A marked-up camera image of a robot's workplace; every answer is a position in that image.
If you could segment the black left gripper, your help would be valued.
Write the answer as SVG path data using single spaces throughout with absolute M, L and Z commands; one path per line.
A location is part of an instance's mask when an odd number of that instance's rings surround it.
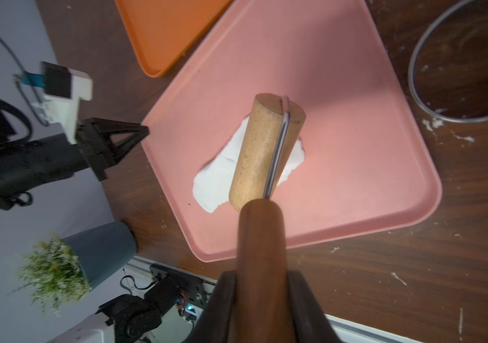
M 106 170 L 118 165 L 149 133 L 140 124 L 91 118 L 82 120 L 76 131 L 83 155 L 64 134 L 1 148 L 0 210 L 29 206 L 33 203 L 29 190 L 69 179 L 89 166 L 100 182 L 106 180 Z M 112 140 L 124 134 L 124 139 Z

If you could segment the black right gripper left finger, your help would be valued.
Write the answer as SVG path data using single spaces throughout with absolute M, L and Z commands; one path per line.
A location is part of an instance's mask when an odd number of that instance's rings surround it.
M 222 273 L 187 342 L 228 342 L 235 290 L 235 271 Z

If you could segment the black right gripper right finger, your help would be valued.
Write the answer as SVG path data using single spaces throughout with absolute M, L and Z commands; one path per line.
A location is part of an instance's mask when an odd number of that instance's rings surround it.
M 342 343 L 300 272 L 288 272 L 288 289 L 296 341 Z

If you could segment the wooden rolling pin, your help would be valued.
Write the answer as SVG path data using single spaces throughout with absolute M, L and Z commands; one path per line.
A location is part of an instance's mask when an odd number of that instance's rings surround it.
M 285 142 L 305 116 L 290 119 L 287 97 L 255 96 L 231 185 L 239 210 L 233 325 L 235 342 L 295 342 L 288 291 L 285 228 L 270 197 L 291 153 Z

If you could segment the white dough lump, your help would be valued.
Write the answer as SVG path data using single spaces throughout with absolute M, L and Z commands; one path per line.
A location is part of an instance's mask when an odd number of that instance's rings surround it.
M 193 196 L 208 213 L 231 203 L 237 211 L 265 197 L 283 115 L 246 117 L 221 152 L 193 181 Z

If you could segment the pink silicone mat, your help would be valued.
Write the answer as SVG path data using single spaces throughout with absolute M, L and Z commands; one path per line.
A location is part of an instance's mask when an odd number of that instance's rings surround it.
M 207 213 L 196 174 L 259 93 L 306 112 L 305 161 L 279 186 L 288 247 L 394 230 L 438 207 L 441 180 L 364 1 L 235 1 L 144 119 L 145 154 L 193 254 L 234 258 L 238 213 Z

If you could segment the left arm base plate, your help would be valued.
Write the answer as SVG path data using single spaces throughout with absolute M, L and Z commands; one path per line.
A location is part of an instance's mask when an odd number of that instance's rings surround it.
M 160 263 L 152 263 L 150 271 L 158 281 L 164 277 L 172 277 L 180 291 L 185 294 L 185 304 L 187 304 L 188 309 L 192 305 L 197 314 L 200 314 L 205 309 L 217 283 L 217 281 L 207 277 L 168 267 Z

